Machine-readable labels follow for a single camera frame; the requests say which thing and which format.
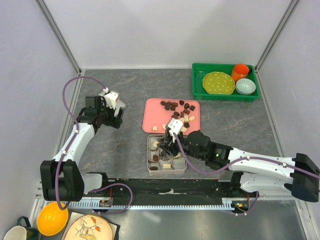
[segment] polka dot plate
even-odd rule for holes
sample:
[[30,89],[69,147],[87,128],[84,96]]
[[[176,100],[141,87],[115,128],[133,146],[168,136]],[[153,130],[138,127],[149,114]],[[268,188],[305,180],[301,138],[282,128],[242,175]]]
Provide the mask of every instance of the polka dot plate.
[[213,71],[205,75],[202,86],[208,94],[230,95],[236,89],[235,81],[222,71]]

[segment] green mug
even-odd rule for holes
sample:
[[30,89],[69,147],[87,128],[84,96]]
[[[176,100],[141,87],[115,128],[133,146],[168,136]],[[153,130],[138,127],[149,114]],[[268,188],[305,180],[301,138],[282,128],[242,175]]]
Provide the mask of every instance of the green mug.
[[16,221],[16,226],[11,228],[3,240],[38,240],[39,232],[32,228],[29,219],[26,216],[21,216]]

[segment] green plastic basket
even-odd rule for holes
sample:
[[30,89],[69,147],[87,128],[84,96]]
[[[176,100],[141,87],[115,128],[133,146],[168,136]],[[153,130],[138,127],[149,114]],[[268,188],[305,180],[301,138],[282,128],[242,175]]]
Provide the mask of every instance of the green plastic basket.
[[209,94],[202,86],[202,80],[205,75],[211,72],[223,72],[231,76],[232,70],[235,67],[235,64],[213,64],[213,63],[194,63],[192,64],[192,94],[194,99],[203,99],[203,100],[222,100],[222,101],[244,101],[252,102],[255,99],[260,97],[260,90],[258,81],[256,78],[256,72],[254,66],[247,65],[250,70],[252,70],[247,79],[250,79],[254,82],[256,90],[251,95],[241,95],[234,90],[231,95],[223,94]]

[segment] decorative plate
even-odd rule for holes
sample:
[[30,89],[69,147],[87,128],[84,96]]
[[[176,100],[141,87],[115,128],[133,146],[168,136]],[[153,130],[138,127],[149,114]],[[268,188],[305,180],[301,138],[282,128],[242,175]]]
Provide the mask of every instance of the decorative plate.
[[64,240],[112,240],[113,232],[109,222],[97,215],[88,214],[76,220]]
[[230,95],[236,89],[235,81],[231,76],[221,71],[213,71],[205,75],[202,86],[208,94]]

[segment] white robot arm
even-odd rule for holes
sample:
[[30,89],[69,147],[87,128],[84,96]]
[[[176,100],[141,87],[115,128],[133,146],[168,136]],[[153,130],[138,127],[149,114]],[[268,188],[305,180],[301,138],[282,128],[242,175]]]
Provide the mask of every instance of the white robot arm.
[[236,171],[233,173],[231,184],[240,191],[258,191],[268,196],[291,194],[304,201],[318,202],[319,180],[289,167],[294,166],[319,176],[319,168],[307,155],[297,153],[296,157],[292,158],[250,153],[212,142],[201,131],[191,132],[184,137],[181,132],[182,126],[183,123],[174,118],[166,126],[164,142],[158,146],[167,154],[175,156],[181,151],[178,140],[186,155],[205,161],[205,165],[211,169],[225,168]]
[[76,119],[77,123],[74,124],[68,140],[53,160],[43,161],[40,166],[44,199],[56,200],[55,179],[61,159],[58,176],[61,201],[80,201],[84,193],[102,186],[103,175],[101,173],[87,173],[82,176],[78,163],[87,144],[101,125],[112,126],[116,129],[120,127],[125,107],[126,104],[119,99],[119,94],[109,91],[108,88],[105,88],[98,96],[85,98],[85,107],[80,111]]

